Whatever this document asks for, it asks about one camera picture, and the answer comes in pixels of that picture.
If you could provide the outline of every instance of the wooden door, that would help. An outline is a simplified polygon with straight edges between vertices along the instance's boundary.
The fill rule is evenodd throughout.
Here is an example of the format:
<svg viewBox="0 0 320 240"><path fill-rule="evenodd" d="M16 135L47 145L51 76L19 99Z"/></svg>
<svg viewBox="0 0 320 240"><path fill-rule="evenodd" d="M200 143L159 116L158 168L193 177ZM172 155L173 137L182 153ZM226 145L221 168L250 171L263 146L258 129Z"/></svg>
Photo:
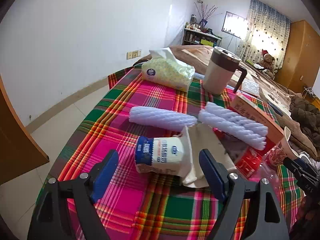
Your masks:
<svg viewBox="0 0 320 240"><path fill-rule="evenodd" d="M0 76L0 184L49 162L13 109Z"/></svg>

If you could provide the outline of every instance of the tiled floor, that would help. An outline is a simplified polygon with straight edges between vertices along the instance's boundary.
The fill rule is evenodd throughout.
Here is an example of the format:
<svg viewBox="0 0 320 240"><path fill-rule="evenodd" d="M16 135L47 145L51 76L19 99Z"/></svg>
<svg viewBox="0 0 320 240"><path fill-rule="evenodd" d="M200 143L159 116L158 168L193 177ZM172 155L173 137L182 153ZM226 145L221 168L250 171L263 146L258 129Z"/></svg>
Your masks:
<svg viewBox="0 0 320 240"><path fill-rule="evenodd" d="M18 239L27 239L36 199L59 153L108 91L109 86L105 86L80 99L31 134L50 162L0 185L0 214Z"/></svg>

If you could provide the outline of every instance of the metal bolt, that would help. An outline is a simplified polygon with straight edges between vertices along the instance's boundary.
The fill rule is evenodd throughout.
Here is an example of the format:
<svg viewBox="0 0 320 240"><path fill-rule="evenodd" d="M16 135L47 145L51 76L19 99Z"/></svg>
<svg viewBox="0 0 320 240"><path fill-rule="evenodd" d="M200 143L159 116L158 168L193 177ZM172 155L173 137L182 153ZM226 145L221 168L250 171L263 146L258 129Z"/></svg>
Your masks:
<svg viewBox="0 0 320 240"><path fill-rule="evenodd" d="M86 179L87 177L89 177L89 174L86 172L80 174L81 179Z"/></svg>
<svg viewBox="0 0 320 240"><path fill-rule="evenodd" d="M56 181L56 178L51 178L48 180L49 184L54 184Z"/></svg>
<svg viewBox="0 0 320 240"><path fill-rule="evenodd" d="M239 178L238 174L236 174L236 173L230 173L230 174L229 174L229 177L230 177L231 179L238 179L238 178Z"/></svg>
<svg viewBox="0 0 320 240"><path fill-rule="evenodd" d="M264 178L262 179L262 183L268 185L270 182L268 179Z"/></svg>

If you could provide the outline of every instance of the colorful checkered cloth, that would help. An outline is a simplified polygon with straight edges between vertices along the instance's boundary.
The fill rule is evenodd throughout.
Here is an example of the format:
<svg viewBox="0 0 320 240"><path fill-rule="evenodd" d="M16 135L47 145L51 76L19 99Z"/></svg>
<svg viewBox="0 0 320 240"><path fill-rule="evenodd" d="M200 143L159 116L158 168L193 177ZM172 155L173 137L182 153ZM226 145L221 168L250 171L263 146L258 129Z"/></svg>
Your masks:
<svg viewBox="0 0 320 240"><path fill-rule="evenodd" d="M115 73L109 81L112 89L71 136L48 178L58 177L59 181L75 179L102 161L110 149L116 149L119 165L104 197L95 205L110 239L205 239L223 205L209 188L181 186L175 176L137 173L134 152L138 137L170 137L173 133L130 123L129 111L133 106L151 106L197 116L207 101L228 107L234 94L225 89L221 96L213 97L196 79L188 94L183 93L143 81L139 68ZM268 105L250 99L273 117ZM282 181L281 207L290 227L300 204L300 189L285 167L278 168L278 175ZM241 236L248 203L245 200L242 206L234 234L236 240ZM68 200L68 205L77 239L84 239L74 202Z"/></svg>

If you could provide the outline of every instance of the yellow floral tissue pack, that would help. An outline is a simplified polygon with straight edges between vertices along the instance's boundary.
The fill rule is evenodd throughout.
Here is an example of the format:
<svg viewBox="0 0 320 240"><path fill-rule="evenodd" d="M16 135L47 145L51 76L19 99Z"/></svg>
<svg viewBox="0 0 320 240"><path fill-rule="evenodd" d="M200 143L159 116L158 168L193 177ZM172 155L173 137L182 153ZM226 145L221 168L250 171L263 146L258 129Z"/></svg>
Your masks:
<svg viewBox="0 0 320 240"><path fill-rule="evenodd" d="M176 59L169 48L150 50L150 53L152 59L142 65L142 78L188 92L195 68Z"/></svg>

